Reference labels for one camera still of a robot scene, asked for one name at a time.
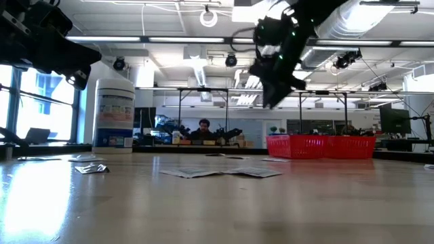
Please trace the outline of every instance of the table surface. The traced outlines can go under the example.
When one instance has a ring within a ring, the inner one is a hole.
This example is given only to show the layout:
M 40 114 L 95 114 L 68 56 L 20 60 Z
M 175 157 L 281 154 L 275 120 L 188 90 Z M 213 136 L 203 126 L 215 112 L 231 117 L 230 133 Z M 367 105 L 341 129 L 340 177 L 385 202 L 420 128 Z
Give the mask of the table surface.
M 396 161 L 276 163 L 203 155 L 0 162 L 0 243 L 431 243 L 434 171 Z M 282 171 L 184 179 L 161 169 Z

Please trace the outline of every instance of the red basket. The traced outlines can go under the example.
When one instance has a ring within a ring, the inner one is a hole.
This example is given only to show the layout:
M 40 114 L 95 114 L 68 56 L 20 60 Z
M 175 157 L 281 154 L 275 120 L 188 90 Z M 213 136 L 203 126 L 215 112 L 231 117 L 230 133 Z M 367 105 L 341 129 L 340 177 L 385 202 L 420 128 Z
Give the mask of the red basket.
M 287 159 L 320 159 L 324 157 L 327 136 L 267 136 L 270 156 Z
M 375 136 L 329 136 L 325 157 L 329 159 L 371 159 Z

